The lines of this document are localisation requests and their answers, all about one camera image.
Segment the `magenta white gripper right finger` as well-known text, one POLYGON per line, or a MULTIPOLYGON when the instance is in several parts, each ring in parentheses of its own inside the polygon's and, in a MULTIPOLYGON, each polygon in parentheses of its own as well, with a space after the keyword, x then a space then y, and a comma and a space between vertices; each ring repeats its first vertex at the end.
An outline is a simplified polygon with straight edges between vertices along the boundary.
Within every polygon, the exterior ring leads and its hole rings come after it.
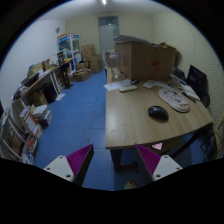
POLYGON ((139 144, 136 144, 134 148, 137 164, 145 185, 182 169, 169 155, 160 156, 139 144))

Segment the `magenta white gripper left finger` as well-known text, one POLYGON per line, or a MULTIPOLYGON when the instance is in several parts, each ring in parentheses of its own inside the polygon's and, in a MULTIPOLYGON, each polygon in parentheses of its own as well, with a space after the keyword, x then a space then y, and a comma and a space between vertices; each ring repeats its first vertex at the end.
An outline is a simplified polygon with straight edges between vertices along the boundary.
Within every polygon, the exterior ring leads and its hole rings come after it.
POLYGON ((90 144, 68 156, 58 156, 44 170, 81 186, 93 155, 94 147, 90 144))

